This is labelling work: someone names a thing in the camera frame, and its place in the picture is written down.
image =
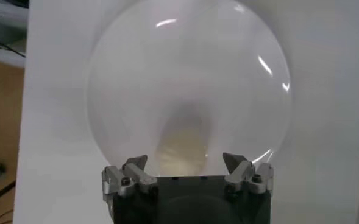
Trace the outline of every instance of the bolt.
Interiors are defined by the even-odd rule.
[[[121,185],[122,185],[122,186],[128,186],[128,185],[130,185],[130,178],[129,178],[129,177],[123,177],[123,178],[121,179]]]
[[[252,182],[257,183],[257,184],[262,183],[262,177],[259,174],[255,174],[252,177]]]

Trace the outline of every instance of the metal bracket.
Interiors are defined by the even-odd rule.
[[[274,169],[270,163],[261,163],[256,174],[248,182],[250,192],[263,194],[266,191],[270,191],[272,196],[273,177]]]
[[[126,197],[133,194],[135,190],[135,183],[129,177],[117,169],[116,166],[107,166],[102,171],[102,191],[104,194],[104,201],[107,202],[107,197],[117,193],[119,196]]]
[[[241,185],[244,181],[248,181],[255,172],[255,166],[251,162],[243,160],[239,166],[230,174],[224,177],[227,184],[226,189],[232,189],[237,192],[241,190]]]

